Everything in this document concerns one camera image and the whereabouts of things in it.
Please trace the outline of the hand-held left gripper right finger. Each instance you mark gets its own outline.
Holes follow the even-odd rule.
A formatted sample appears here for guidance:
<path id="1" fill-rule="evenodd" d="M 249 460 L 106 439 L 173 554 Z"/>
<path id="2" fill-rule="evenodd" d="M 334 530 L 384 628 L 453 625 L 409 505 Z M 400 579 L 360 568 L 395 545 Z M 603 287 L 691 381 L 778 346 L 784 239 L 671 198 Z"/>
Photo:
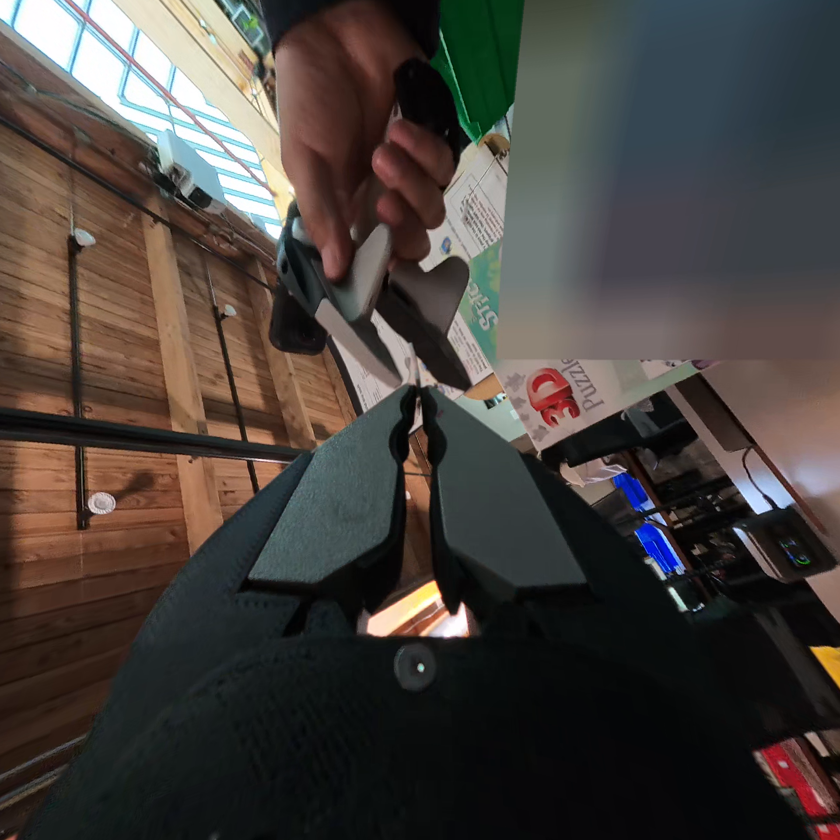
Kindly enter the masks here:
<path id="1" fill-rule="evenodd" d="M 521 453 L 462 406 L 420 391 L 434 577 L 451 613 L 587 603 L 585 573 Z"/>

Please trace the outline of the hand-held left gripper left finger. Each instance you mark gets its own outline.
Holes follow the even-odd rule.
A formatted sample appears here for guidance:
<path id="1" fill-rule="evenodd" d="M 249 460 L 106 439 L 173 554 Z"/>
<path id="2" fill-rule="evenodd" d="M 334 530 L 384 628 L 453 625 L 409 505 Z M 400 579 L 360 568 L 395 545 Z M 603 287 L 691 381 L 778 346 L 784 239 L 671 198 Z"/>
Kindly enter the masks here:
<path id="1" fill-rule="evenodd" d="M 248 574 L 250 587 L 376 612 L 403 567 L 404 462 L 417 388 L 403 385 L 322 444 Z"/>

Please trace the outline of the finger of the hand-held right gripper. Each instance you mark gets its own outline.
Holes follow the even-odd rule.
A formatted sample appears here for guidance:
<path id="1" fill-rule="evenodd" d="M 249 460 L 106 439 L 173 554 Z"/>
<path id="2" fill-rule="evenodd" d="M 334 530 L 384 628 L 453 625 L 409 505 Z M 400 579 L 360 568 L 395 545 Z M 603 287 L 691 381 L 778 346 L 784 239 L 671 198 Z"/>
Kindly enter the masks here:
<path id="1" fill-rule="evenodd" d="M 448 333 L 468 283 L 468 263 L 458 256 L 431 270 L 402 261 L 388 273 L 375 307 L 438 383 L 462 392 L 471 383 Z"/>
<path id="2" fill-rule="evenodd" d="M 379 224 L 356 249 L 340 281 L 325 276 L 319 257 L 313 260 L 313 268 L 323 294 L 316 309 L 318 323 L 361 367 L 396 389 L 402 383 L 402 375 L 371 320 L 391 255 L 391 229 Z"/>

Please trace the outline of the person's right forearm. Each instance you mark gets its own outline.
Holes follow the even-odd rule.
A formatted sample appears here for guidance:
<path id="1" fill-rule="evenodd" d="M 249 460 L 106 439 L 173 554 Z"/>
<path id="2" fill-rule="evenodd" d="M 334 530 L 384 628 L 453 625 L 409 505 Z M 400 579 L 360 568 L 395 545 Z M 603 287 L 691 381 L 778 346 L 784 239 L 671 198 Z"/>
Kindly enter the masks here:
<path id="1" fill-rule="evenodd" d="M 262 16 L 271 44 L 277 46 L 294 27 L 318 14 L 370 7 L 397 23 L 423 56 L 432 59 L 439 47 L 441 4 L 440 1 L 266 1 L 262 2 Z"/>

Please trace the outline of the colourful cardboard puzzle box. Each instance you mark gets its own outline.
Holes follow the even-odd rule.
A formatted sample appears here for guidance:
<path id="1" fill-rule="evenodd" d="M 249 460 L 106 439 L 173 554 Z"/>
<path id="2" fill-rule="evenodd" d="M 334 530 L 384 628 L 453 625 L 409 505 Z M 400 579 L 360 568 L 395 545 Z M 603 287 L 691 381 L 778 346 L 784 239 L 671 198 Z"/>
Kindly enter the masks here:
<path id="1" fill-rule="evenodd" d="M 498 378 L 537 450 L 624 413 L 708 366 L 682 360 L 504 361 L 497 356 L 501 240 L 467 263 L 469 283 L 448 333 L 449 341 L 466 368 L 471 387 L 490 375 Z M 387 339 L 398 335 L 376 308 L 372 321 L 380 337 L 380 328 Z M 421 373 L 435 380 L 420 363 Z"/>

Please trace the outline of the person's right hand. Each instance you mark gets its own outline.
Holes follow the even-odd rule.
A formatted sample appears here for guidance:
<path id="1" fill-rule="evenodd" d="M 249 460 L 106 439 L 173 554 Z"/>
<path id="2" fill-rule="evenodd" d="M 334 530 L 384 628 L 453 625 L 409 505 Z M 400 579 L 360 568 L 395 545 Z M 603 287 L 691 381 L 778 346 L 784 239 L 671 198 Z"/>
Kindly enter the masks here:
<path id="1" fill-rule="evenodd" d="M 374 218 L 392 230 L 392 263 L 424 260 L 456 168 L 445 143 L 392 121 L 392 111 L 396 69 L 429 59 L 370 7 L 318 14 L 272 47 L 281 160 L 326 277 L 339 280 L 350 266 L 351 227 L 373 175 L 382 184 Z"/>

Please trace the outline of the black conduit pipe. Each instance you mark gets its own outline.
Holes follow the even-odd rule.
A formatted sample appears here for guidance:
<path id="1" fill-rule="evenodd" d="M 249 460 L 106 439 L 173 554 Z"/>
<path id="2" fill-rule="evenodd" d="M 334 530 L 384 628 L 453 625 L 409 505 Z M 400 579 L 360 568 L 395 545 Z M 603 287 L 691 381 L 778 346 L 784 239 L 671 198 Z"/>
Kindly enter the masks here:
<path id="1" fill-rule="evenodd" d="M 85 409 L 82 398 L 82 364 L 81 364 L 81 321 L 79 312 L 79 284 L 78 284 L 78 256 L 84 246 L 79 245 L 76 230 L 72 228 L 67 237 L 68 262 L 68 304 L 70 330 L 70 395 L 73 417 L 84 417 Z M 74 450 L 75 469 L 75 501 L 76 523 L 78 531 L 85 531 L 89 527 L 91 517 L 87 501 L 87 469 L 84 447 L 76 446 Z"/>
<path id="2" fill-rule="evenodd" d="M 213 311 L 213 320 L 215 324 L 216 334 L 217 334 L 217 341 L 219 344 L 219 348 L 223 358 L 223 364 L 225 369 L 225 374 L 227 378 L 227 385 L 228 390 L 233 402 L 234 406 L 234 413 L 236 416 L 239 436 L 243 443 L 248 443 L 248 431 L 245 422 L 245 415 L 243 411 L 243 407 L 238 397 L 238 390 L 235 382 L 235 374 L 233 371 L 233 366 L 231 364 L 229 351 L 228 351 L 228 344 L 226 342 L 225 333 L 224 333 L 224 321 L 230 316 L 230 312 L 227 310 L 222 310 L 219 308 L 217 303 L 217 297 L 215 293 L 215 287 L 212 279 L 212 275 L 209 269 L 209 265 L 205 257 L 202 257 L 202 265 L 203 265 L 203 272 L 205 276 L 206 288 L 209 293 L 209 297 L 211 300 L 211 307 Z"/>

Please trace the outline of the white ceiling box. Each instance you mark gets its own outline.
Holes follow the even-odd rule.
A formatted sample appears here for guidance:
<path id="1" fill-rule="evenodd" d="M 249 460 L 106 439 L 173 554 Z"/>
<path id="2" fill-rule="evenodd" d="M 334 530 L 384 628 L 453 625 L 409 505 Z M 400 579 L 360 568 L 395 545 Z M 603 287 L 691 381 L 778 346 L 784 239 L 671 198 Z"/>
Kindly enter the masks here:
<path id="1" fill-rule="evenodd" d="M 172 130 L 158 134 L 156 147 L 159 171 L 175 193 L 191 206 L 221 215 L 227 202 L 216 170 Z"/>

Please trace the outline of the stacked green plastic bins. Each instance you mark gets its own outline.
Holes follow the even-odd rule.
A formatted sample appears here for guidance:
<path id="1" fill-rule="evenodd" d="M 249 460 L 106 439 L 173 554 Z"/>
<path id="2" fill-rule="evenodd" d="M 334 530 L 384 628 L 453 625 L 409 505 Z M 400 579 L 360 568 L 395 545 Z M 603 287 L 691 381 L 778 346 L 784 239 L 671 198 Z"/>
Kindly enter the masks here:
<path id="1" fill-rule="evenodd" d="M 505 127 L 516 95 L 523 1 L 442 1 L 433 66 L 475 144 Z"/>

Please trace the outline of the black device green lights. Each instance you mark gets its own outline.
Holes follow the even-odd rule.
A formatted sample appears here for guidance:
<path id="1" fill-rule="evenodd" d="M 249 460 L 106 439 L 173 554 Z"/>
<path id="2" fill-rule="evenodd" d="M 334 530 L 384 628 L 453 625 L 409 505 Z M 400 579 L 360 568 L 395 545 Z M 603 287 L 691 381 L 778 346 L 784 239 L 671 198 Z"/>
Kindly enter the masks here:
<path id="1" fill-rule="evenodd" d="M 761 570 L 781 583 L 797 583 L 838 567 L 835 553 L 792 507 L 736 521 L 731 530 Z"/>

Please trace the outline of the skylight window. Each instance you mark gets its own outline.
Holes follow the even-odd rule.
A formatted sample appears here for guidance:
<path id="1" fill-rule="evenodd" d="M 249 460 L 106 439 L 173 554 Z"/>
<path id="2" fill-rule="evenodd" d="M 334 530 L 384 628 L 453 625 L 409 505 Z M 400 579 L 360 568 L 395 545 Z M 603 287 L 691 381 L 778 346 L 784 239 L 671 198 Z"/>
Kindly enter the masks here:
<path id="1" fill-rule="evenodd" d="M 2 1 L 1 15 L 152 141 L 180 137 L 214 168 L 227 204 L 278 238 L 281 218 L 257 148 L 116 3 Z"/>

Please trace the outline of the black ceiling rail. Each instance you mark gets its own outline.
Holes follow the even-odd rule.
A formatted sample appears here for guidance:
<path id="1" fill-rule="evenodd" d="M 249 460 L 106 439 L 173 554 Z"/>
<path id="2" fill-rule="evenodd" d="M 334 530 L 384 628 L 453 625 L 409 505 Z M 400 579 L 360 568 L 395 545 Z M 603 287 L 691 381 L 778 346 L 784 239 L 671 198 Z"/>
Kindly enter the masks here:
<path id="1" fill-rule="evenodd" d="M 279 465 L 288 465 L 300 457 L 312 456 L 311 452 L 305 449 L 5 407 L 1 410 L 1 439 L 19 443 L 246 460 Z"/>

